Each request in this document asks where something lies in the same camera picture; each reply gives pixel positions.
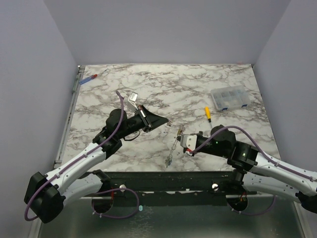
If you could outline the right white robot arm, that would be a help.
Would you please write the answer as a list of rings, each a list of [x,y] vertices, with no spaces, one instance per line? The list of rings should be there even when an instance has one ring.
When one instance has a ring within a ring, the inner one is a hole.
[[[177,137],[183,152],[194,156],[205,153],[225,158],[235,169],[236,177],[227,182],[228,190],[238,194],[264,192],[282,196],[312,213],[317,211],[317,174],[277,159],[255,142],[236,140],[234,126],[219,125],[211,130],[210,137],[202,133],[182,134]]]

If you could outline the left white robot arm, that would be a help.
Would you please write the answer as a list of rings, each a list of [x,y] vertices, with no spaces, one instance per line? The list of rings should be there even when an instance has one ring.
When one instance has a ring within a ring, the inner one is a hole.
[[[24,197],[27,205],[25,220],[32,220],[28,217],[29,210],[32,210],[35,219],[49,223],[71,200],[111,192],[109,177],[104,172],[98,170],[87,176],[84,174],[116,153],[122,146],[122,139],[140,130],[150,132],[168,122],[167,118],[151,113],[142,105],[130,118],[123,108],[111,111],[105,127],[82,152],[46,174],[36,172],[30,177]]]

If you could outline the large grey metal keyring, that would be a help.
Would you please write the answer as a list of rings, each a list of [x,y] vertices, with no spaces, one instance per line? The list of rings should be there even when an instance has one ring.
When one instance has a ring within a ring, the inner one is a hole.
[[[183,132],[185,131],[185,126],[181,125],[177,131],[177,134],[176,134],[176,138],[174,140],[174,143],[171,147],[171,150],[170,150],[170,153],[169,155],[167,156],[166,160],[165,160],[165,165],[166,165],[166,168],[168,168],[171,163],[172,163],[172,159],[173,159],[173,152],[174,150],[176,149],[176,145],[178,143],[178,137],[181,136],[183,134]]]

